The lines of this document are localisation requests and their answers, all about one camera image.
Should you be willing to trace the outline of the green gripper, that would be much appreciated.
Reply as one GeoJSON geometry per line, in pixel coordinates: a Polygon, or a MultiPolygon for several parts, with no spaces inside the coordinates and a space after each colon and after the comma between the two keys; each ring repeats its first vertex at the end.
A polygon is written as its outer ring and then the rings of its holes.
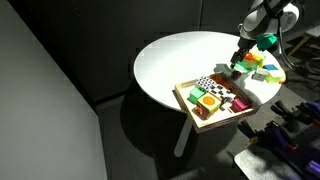
{"type": "MultiPolygon", "coordinates": [[[[260,36],[256,39],[257,48],[259,51],[269,50],[276,45],[277,40],[278,38],[274,34],[266,34],[266,35],[260,36]]],[[[239,50],[238,56],[233,55],[230,60],[230,63],[231,63],[230,68],[234,68],[237,62],[242,62],[246,54],[247,54],[247,49],[244,49],[242,51],[239,50]]]]}

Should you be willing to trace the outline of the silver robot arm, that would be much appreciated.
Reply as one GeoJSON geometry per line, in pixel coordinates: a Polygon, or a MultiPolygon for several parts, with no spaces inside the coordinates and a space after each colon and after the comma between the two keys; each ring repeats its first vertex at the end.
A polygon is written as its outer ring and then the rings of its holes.
{"type": "Polygon", "coordinates": [[[230,67],[242,61],[249,50],[264,35],[289,31],[299,19],[298,8],[292,0],[254,0],[243,23],[238,26],[239,49],[231,58],[230,67]]]}

